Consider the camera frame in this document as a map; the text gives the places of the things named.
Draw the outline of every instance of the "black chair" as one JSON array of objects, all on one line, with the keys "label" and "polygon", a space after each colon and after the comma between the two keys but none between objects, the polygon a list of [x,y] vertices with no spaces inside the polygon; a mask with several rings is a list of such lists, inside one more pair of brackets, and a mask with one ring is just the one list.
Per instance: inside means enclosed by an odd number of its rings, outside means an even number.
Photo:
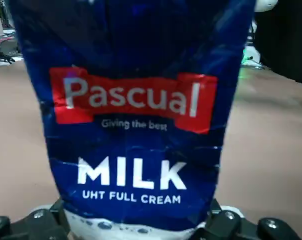
[{"label": "black chair", "polygon": [[4,60],[9,64],[14,63],[12,58],[18,54],[18,43],[13,36],[0,36],[0,60]]}]

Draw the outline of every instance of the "pascual logo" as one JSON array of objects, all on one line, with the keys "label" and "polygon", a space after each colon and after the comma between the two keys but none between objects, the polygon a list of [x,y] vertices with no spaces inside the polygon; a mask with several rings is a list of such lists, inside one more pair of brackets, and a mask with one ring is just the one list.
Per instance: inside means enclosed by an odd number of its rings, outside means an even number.
[{"label": "pascual logo", "polygon": [[[77,183],[86,184],[87,179],[95,181],[100,177],[100,184],[104,186],[109,186],[111,181],[120,187],[125,187],[127,184],[126,166],[127,158],[123,156],[118,156],[116,168],[116,179],[110,179],[110,165],[109,157],[107,156],[104,160],[96,167],[92,168],[84,159],[78,158],[78,175]],[[172,167],[168,160],[163,160],[161,162],[161,175],[160,175],[160,190],[169,189],[169,182],[179,190],[187,189],[186,185],[181,180],[178,172],[186,165],[185,162],[177,162]],[[132,186],[134,188],[140,189],[155,189],[155,183],[150,180],[143,180],[143,159],[134,158],[133,159],[133,175],[132,175]]]},{"label": "pascual logo", "polygon": [[59,124],[89,123],[94,115],[125,113],[174,119],[178,128],[197,133],[210,129],[215,77],[180,73],[176,80],[112,80],[76,67],[52,68],[50,75]]},{"label": "pascual logo", "polygon": [[[78,84],[80,89],[74,90],[73,85]],[[172,113],[195,118],[199,99],[200,83],[192,83],[191,101],[187,106],[187,97],[179,91],[170,92],[165,89],[153,89],[143,87],[113,87],[105,89],[103,86],[93,85],[89,87],[85,79],[79,77],[66,77],[63,79],[66,99],[66,108],[74,109],[74,98],[90,94],[87,98],[92,108],[123,107],[129,105],[136,109],[151,108],[154,110],[170,110]]]}]

